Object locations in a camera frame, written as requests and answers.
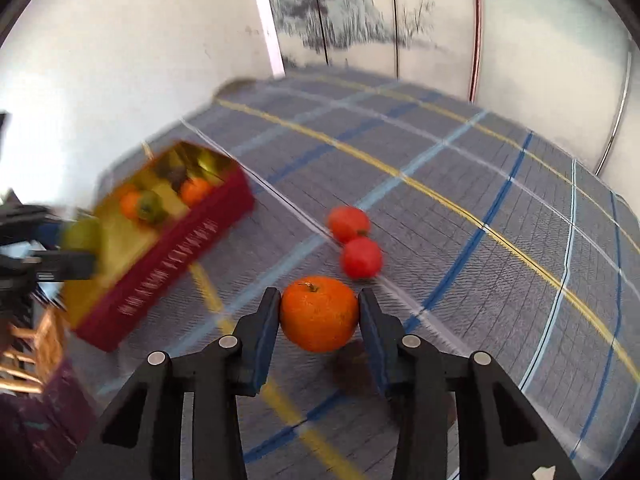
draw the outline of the red box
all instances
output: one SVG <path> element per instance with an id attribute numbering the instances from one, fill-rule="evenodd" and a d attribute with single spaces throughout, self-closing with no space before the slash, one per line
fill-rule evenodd
<path id="1" fill-rule="evenodd" d="M 183 218 L 167 226 L 155 245 L 130 266 L 88 313 L 75 325 L 72 323 L 75 334 L 101 350 L 115 350 L 189 264 L 253 205 L 254 197 L 244 172 L 236 161 L 231 161 L 223 183 Z"/>

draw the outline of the cardboard box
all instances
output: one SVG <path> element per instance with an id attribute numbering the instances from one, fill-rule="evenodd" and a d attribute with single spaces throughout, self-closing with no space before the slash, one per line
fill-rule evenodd
<path id="1" fill-rule="evenodd" d="M 183 164 L 190 177 L 213 184 L 193 208 L 187 208 L 161 176 L 172 164 Z M 134 187 L 153 190 L 161 197 L 168 212 L 161 226 L 122 214 L 120 199 Z M 180 142 L 151 160 L 93 211 L 102 225 L 97 273 L 92 280 L 65 282 L 62 289 L 72 330 L 101 350 L 115 350 L 189 264 L 253 205 L 241 167 L 221 153 Z"/>

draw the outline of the blue gripper pad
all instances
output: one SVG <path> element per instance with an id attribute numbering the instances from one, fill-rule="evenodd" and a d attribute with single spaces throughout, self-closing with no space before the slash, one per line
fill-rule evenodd
<path id="1" fill-rule="evenodd" d="M 273 346 L 280 326 L 280 292 L 270 286 L 264 291 L 258 310 L 238 320 L 234 336 L 242 343 L 230 370 L 233 391 L 238 396 L 255 397 L 267 380 Z"/>
<path id="2" fill-rule="evenodd" d="M 404 336 L 396 316 L 384 314 L 369 287 L 358 295 L 360 333 L 367 351 L 369 368 L 376 386 L 385 397 L 400 392 L 414 381 L 414 371 L 407 356 L 400 354 L 398 343 Z"/>

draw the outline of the painted mountain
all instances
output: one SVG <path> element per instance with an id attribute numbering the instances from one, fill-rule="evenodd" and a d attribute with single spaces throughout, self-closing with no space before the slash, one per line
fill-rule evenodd
<path id="1" fill-rule="evenodd" d="M 320 52 L 322 24 L 327 47 L 346 49 L 355 43 L 394 40 L 373 0 L 270 0 L 278 32 L 298 35 L 303 44 Z"/>

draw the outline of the wooden chair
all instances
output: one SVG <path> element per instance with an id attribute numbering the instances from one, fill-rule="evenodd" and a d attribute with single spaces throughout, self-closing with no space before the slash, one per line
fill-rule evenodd
<path id="1" fill-rule="evenodd" d="M 33 352 L 27 354 L 13 349 L 5 350 L 0 358 L 0 372 L 22 380 L 0 378 L 0 388 L 12 392 L 40 394 L 53 372 L 62 361 L 65 348 L 65 329 L 62 311 L 46 306 L 36 330 L 11 327 L 15 338 L 23 339 Z M 33 371 L 20 368 L 20 362 L 32 365 Z"/>

